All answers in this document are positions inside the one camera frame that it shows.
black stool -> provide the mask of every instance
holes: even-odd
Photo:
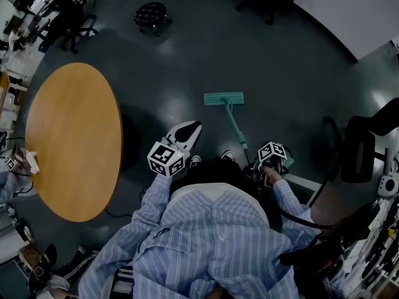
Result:
[[[139,26],[140,33],[144,34],[143,27],[154,28],[155,34],[158,36],[160,32],[156,25],[166,18],[168,23],[173,23],[173,20],[166,14],[166,7],[160,2],[151,2],[142,6],[135,14],[134,20]]]

hand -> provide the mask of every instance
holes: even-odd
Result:
[[[276,182],[282,179],[280,174],[277,173],[274,169],[271,169],[270,167],[262,166],[261,170],[266,174],[267,181],[271,186],[273,186]]]

blue striped shirt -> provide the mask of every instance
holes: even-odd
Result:
[[[235,298],[298,298],[292,267],[280,254],[307,247],[319,230],[283,218],[272,230],[253,203],[225,188],[217,200],[200,189],[169,202],[170,179],[158,175],[132,222],[101,250],[79,283],[82,299],[98,299],[119,267],[133,266],[134,298],[204,298],[218,285]],[[273,186],[281,208],[310,221],[285,180]],[[341,292],[340,280],[335,282]]]

desk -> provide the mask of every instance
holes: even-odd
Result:
[[[10,87],[10,80],[8,79],[7,72],[0,72],[0,114],[9,87]]]
[[[43,83],[29,111],[26,148],[37,152],[35,188],[57,215],[84,222],[104,210],[120,172],[122,124],[99,71],[68,64]]]

mop handle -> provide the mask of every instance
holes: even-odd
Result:
[[[250,164],[251,162],[249,161],[249,156],[248,156],[249,149],[248,149],[247,142],[245,140],[245,137],[244,137],[243,133],[238,128],[236,120],[233,117],[233,113],[231,113],[231,110],[230,110],[230,107],[229,107],[229,104],[227,103],[227,101],[225,101],[224,107],[226,108],[227,114],[229,115],[231,124],[233,124],[234,130],[235,130],[235,132],[236,132],[236,134],[238,136],[238,140],[239,140],[241,146],[243,147],[244,154],[245,154],[245,157],[247,159],[247,162],[248,162],[248,164]]]

